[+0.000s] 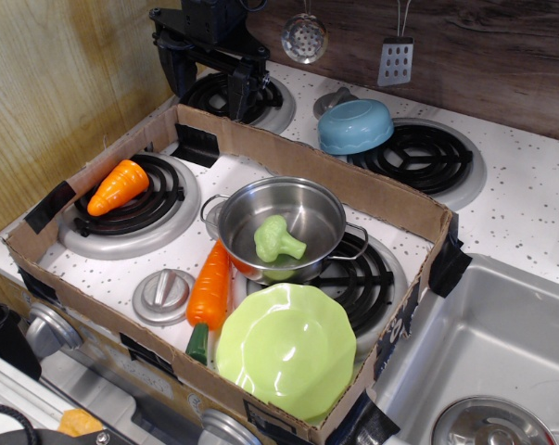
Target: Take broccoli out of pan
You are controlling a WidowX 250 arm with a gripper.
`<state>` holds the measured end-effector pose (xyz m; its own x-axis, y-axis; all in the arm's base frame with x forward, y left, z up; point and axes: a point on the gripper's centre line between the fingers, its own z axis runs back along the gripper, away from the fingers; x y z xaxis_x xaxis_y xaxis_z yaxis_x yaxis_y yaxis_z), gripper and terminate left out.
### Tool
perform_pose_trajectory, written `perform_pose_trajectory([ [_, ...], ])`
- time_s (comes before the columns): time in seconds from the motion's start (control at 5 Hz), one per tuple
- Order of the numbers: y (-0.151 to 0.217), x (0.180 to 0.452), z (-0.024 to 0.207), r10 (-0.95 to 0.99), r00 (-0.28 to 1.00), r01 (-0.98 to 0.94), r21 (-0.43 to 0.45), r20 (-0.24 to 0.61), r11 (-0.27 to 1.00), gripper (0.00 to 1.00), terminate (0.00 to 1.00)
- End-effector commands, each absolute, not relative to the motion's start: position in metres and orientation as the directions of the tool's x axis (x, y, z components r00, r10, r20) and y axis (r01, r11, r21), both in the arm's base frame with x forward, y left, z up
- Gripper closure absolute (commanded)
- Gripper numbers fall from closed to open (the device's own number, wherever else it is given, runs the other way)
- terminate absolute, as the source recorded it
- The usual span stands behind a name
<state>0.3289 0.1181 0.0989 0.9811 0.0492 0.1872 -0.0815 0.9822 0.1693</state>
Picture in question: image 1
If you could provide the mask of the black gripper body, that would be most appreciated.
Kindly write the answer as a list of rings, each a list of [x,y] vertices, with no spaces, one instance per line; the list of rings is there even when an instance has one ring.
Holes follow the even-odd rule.
[[[247,28],[248,11],[243,7],[156,7],[149,18],[156,27],[156,44],[162,39],[206,54],[216,50],[234,57],[268,59],[268,48]]]

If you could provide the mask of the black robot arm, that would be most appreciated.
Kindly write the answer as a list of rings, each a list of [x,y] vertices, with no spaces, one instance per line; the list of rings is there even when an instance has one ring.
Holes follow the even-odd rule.
[[[197,65],[226,75],[229,118],[243,119],[257,93],[269,82],[270,50],[247,28],[261,1],[183,1],[179,9],[154,7],[148,12],[159,62],[173,93],[181,97],[197,81]]]

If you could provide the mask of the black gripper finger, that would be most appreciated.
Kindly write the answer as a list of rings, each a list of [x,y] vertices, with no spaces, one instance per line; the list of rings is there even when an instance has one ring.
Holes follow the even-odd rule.
[[[197,63],[192,60],[186,44],[166,43],[158,39],[159,61],[171,90],[176,95],[185,93],[197,80]]]
[[[229,117],[241,121],[254,103],[258,92],[269,83],[269,71],[265,60],[242,58],[228,75]]]

